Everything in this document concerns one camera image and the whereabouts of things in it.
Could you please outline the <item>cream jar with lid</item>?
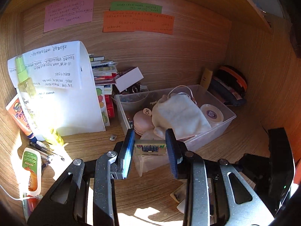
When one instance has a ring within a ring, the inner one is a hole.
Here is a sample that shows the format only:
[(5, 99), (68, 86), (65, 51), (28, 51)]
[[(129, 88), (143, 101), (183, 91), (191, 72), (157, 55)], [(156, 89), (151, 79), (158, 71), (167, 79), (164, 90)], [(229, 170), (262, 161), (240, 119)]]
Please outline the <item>cream jar with lid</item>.
[(200, 107), (200, 110), (212, 128), (223, 123), (223, 113), (214, 105), (204, 104)]

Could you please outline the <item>white cloth pouch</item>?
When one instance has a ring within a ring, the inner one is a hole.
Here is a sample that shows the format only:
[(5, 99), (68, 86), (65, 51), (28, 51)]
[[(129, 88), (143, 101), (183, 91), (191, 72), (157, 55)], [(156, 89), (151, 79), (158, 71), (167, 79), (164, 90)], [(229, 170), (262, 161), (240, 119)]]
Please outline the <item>white cloth pouch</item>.
[(152, 109), (154, 134), (165, 138), (165, 131), (172, 129), (176, 139), (187, 139), (210, 131), (211, 126), (197, 106), (192, 90), (185, 85), (174, 87), (164, 94)]

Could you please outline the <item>pink round compact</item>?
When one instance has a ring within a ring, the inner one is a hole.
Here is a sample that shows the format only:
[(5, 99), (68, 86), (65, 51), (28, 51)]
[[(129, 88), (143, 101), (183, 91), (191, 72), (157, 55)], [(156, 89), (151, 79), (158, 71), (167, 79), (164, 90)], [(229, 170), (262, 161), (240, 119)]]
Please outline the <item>pink round compact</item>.
[(151, 116), (152, 112), (149, 108), (144, 108), (134, 115), (133, 126), (136, 134), (142, 136), (147, 131), (151, 131), (155, 128)]

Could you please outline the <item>white green cream tube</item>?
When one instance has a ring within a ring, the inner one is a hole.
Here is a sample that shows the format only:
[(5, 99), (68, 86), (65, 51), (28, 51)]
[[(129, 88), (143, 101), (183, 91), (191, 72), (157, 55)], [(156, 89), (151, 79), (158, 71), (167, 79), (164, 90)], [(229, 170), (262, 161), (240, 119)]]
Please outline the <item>white green cream tube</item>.
[(26, 171), (25, 192), (37, 196), (41, 192), (41, 155), (40, 152), (26, 147), (22, 154), (22, 168)]

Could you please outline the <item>clear plastic storage bin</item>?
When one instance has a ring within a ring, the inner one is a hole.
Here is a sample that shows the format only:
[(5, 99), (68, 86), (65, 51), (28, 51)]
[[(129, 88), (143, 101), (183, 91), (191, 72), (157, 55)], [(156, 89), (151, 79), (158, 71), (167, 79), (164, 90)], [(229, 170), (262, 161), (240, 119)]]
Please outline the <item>clear plastic storage bin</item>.
[(221, 136), (236, 114), (200, 85), (116, 95), (123, 130), (141, 138), (164, 139), (172, 129), (176, 138), (197, 150)]

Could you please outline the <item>blue patchwork pencil case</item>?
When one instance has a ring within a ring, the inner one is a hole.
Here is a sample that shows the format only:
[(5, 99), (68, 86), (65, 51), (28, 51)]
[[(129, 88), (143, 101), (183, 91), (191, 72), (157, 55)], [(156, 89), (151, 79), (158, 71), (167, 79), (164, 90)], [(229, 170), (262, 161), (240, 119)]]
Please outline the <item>blue patchwork pencil case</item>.
[(220, 95), (224, 100), (226, 106), (239, 107), (246, 104), (246, 99), (244, 99), (238, 92), (233, 88), (228, 87), (220, 80), (213, 78), (210, 83), (211, 88)]

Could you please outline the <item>black orange round case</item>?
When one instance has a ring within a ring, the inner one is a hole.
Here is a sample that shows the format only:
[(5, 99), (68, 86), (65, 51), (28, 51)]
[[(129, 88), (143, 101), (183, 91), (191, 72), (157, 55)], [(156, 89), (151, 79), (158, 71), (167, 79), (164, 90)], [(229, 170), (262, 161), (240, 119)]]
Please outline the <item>black orange round case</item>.
[(233, 88), (241, 96), (246, 94), (247, 79), (242, 72), (230, 65), (223, 65), (214, 73), (227, 86)]

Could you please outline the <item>orange sunscreen tube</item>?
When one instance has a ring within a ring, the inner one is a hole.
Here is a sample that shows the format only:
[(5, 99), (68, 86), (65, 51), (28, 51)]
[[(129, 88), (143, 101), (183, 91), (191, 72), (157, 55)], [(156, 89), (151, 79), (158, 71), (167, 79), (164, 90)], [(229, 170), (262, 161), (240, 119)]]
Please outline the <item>orange sunscreen tube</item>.
[(16, 122), (18, 127), (28, 137), (29, 141), (36, 143), (37, 138), (30, 128), (17, 95), (15, 95), (15, 97), (13, 97), (13, 99), (7, 104), (6, 110), (13, 117), (13, 120)]

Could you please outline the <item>yellow cosmetic tube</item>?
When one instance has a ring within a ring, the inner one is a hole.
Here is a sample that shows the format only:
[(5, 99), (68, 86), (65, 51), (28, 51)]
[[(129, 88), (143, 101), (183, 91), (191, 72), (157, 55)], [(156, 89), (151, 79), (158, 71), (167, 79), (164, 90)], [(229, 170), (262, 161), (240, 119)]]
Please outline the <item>yellow cosmetic tube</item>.
[(213, 71), (209, 70), (208, 68), (204, 68), (204, 71), (203, 71), (203, 74), (201, 77), (201, 82), (200, 82), (201, 87), (208, 90), (210, 83), (211, 83), (212, 75), (213, 75)]

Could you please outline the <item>fruit pattern box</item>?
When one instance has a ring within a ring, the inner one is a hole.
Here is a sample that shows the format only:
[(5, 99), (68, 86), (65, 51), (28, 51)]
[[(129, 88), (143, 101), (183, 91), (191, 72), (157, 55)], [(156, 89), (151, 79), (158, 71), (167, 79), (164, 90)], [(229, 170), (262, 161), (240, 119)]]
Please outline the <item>fruit pattern box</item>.
[(109, 115), (107, 112), (107, 105), (105, 100), (105, 89), (103, 85), (96, 85), (98, 102), (100, 105), (100, 110), (102, 114), (102, 118), (104, 121), (104, 125), (106, 127), (110, 126)]

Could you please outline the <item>green mist spray bottle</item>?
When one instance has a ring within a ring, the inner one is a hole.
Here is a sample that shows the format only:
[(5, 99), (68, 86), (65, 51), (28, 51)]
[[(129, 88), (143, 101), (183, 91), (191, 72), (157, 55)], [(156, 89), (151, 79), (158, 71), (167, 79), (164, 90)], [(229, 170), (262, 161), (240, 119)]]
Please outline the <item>green mist spray bottle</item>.
[(18, 78), (18, 89), (24, 102), (25, 108), (30, 116), (33, 127), (36, 129), (38, 135), (42, 137), (38, 140), (45, 141), (46, 139), (41, 122), (41, 114), (39, 111), (38, 95), (33, 80), (27, 72), (22, 54), (16, 56), (15, 66)]

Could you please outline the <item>white bowl of trinkets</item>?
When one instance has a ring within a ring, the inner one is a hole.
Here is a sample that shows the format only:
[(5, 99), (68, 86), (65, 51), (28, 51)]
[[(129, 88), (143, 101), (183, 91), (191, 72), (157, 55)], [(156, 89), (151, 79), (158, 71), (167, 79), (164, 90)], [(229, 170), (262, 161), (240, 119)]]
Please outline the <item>white bowl of trinkets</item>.
[(127, 94), (118, 94), (116, 99), (119, 99), (125, 112), (139, 111), (148, 97), (149, 89), (146, 85), (134, 85), (130, 90)]

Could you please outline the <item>stack of books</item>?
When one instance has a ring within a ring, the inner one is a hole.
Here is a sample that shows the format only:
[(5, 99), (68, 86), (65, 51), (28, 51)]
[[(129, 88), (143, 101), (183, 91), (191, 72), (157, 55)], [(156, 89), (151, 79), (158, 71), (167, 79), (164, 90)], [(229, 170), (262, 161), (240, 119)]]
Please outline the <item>stack of books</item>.
[(115, 84), (118, 74), (118, 63), (114, 60), (108, 60), (104, 56), (95, 56), (89, 54), (92, 73), (96, 85)]

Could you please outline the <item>orange sticky note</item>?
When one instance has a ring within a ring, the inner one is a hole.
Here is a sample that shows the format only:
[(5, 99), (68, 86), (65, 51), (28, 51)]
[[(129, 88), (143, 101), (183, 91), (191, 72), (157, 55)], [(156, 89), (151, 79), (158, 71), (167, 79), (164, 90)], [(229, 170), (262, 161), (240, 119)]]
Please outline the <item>orange sticky note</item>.
[(139, 11), (105, 11), (103, 32), (145, 31), (173, 34), (174, 16)]

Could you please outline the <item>pink sticky note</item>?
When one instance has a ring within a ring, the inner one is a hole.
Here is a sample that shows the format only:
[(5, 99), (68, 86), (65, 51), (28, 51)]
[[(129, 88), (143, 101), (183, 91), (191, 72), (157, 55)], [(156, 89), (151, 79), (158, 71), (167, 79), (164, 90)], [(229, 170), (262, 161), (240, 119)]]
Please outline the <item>pink sticky note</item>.
[(93, 5), (94, 0), (59, 0), (47, 5), (43, 32), (92, 22)]

